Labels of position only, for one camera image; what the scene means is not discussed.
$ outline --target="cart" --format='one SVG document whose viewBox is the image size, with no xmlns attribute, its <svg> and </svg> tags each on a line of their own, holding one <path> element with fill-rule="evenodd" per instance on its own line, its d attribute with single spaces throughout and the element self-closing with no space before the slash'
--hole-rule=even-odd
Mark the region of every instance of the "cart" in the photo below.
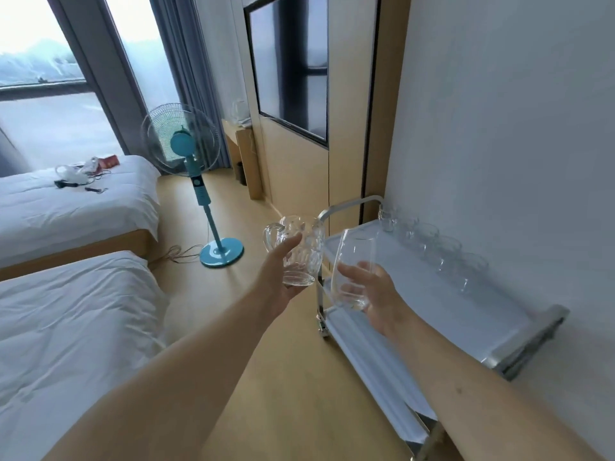
<svg viewBox="0 0 615 461">
<path fill-rule="evenodd" d="M 370 196 L 333 205 L 319 215 L 321 221 L 333 213 L 366 202 L 383 203 Z M 486 367 L 512 380 L 545 341 L 553 338 L 569 310 L 553 305 L 531 315 L 497 286 L 485 288 L 477 299 L 461 294 L 419 255 L 383 232 L 378 220 L 359 226 L 378 235 L 376 262 L 389 273 L 404 301 L 427 323 Z M 324 255 L 332 264 L 341 233 L 325 240 Z M 325 309 L 324 296 L 331 300 L 331 279 L 318 277 L 317 315 L 319 333 L 332 337 L 344 352 L 397 434 L 417 461 L 426 460 L 445 429 L 422 395 L 418 384 L 389 342 L 370 326 L 365 314 L 333 305 Z"/>
</svg>

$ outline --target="tv screen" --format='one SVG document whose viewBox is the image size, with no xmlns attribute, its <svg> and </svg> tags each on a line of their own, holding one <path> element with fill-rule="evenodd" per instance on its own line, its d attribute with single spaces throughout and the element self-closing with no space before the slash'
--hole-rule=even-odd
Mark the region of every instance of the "tv screen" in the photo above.
<svg viewBox="0 0 615 461">
<path fill-rule="evenodd" d="M 260 113 L 326 145 L 327 0 L 258 0 L 245 12 Z"/>
</svg>

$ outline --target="white duvet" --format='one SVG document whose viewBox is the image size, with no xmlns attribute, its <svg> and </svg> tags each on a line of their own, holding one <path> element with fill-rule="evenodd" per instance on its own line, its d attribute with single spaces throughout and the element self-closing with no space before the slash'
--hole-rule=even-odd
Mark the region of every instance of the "white duvet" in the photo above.
<svg viewBox="0 0 615 461">
<path fill-rule="evenodd" d="M 0 268 L 103 241 L 137 229 L 158 231 L 158 170 L 143 157 L 119 156 L 90 186 L 58 189 L 54 169 L 0 178 Z"/>
<path fill-rule="evenodd" d="M 1 282 L 0 460 L 40 460 L 155 356 L 167 305 L 127 251 Z"/>
</svg>

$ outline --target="wooden floor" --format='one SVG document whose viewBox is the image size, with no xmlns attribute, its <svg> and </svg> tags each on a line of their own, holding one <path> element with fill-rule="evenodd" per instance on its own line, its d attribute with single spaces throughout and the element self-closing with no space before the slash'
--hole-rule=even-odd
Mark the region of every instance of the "wooden floor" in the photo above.
<svg viewBox="0 0 615 461">
<path fill-rule="evenodd" d="M 233 302 L 255 278 L 265 256 L 261 233 L 277 215 L 251 201 L 227 170 L 205 175 L 221 235 L 239 238 L 243 258 L 206 270 L 165 263 L 154 274 L 171 298 L 166 325 L 177 339 Z M 205 214 L 190 180 L 160 178 L 160 252 L 207 240 Z M 259 344 L 214 432 L 203 459 L 224 461 L 410 459 L 361 380 L 333 342 L 316 330 L 316 292 L 304 291 Z"/>
</svg>

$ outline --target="wooden bed frame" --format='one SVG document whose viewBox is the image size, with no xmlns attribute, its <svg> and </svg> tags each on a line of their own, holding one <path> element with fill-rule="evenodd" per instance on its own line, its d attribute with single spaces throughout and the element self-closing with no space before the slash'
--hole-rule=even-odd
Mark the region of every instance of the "wooden bed frame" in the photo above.
<svg viewBox="0 0 615 461">
<path fill-rule="evenodd" d="M 33 259 L 17 265 L 10 265 L 0 269 L 0 281 L 14 279 L 34 273 L 96 257 L 97 255 L 110 254 L 118 251 L 132 251 L 142 258 L 147 258 L 152 248 L 156 245 L 156 240 L 148 230 L 140 229 L 114 236 L 112 238 L 97 241 L 86 246 L 75 247 L 55 254 L 45 255 L 39 259 Z"/>
</svg>

